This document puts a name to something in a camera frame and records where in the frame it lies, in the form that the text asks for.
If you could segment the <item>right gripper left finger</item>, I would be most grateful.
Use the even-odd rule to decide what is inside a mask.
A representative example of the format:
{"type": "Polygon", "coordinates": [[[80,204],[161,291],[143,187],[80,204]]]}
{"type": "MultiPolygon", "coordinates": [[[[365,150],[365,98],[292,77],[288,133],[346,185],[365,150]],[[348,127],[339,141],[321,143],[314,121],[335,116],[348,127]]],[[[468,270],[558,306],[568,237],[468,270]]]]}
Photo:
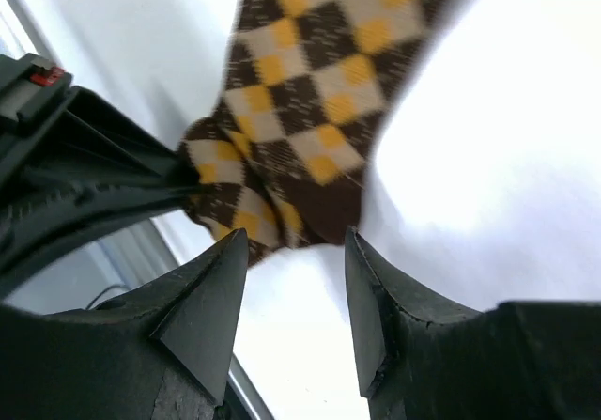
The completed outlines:
{"type": "Polygon", "coordinates": [[[1,310],[5,419],[210,419],[223,404],[248,265],[238,229],[91,310],[1,310]]]}

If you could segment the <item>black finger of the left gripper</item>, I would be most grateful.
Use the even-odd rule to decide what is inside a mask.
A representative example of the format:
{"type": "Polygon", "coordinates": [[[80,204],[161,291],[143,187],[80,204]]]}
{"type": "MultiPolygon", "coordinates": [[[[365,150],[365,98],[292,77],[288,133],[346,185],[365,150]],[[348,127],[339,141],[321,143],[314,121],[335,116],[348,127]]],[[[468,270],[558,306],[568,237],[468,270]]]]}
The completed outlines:
{"type": "Polygon", "coordinates": [[[176,153],[36,54],[1,59],[1,289],[199,192],[176,153]]]}

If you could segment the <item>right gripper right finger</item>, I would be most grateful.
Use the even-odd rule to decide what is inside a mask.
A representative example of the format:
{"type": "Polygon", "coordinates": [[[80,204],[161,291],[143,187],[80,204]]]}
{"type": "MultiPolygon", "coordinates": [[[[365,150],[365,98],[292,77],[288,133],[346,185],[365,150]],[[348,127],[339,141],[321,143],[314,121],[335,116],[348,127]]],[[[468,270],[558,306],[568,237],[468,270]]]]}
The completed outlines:
{"type": "Polygon", "coordinates": [[[359,389],[374,419],[596,419],[600,306],[513,301],[479,312],[345,242],[359,389]]]}

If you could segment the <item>brown yellow argyle sock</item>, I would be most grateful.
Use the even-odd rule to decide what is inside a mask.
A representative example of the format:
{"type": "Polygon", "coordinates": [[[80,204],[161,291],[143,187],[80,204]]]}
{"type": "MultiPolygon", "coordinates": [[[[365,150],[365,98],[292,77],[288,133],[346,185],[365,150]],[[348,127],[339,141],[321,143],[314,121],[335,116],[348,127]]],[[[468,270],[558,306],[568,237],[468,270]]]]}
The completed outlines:
{"type": "Polygon", "coordinates": [[[340,245],[360,221],[370,152],[448,0],[240,0],[223,88],[180,154],[201,191],[186,211],[249,260],[340,245]]]}

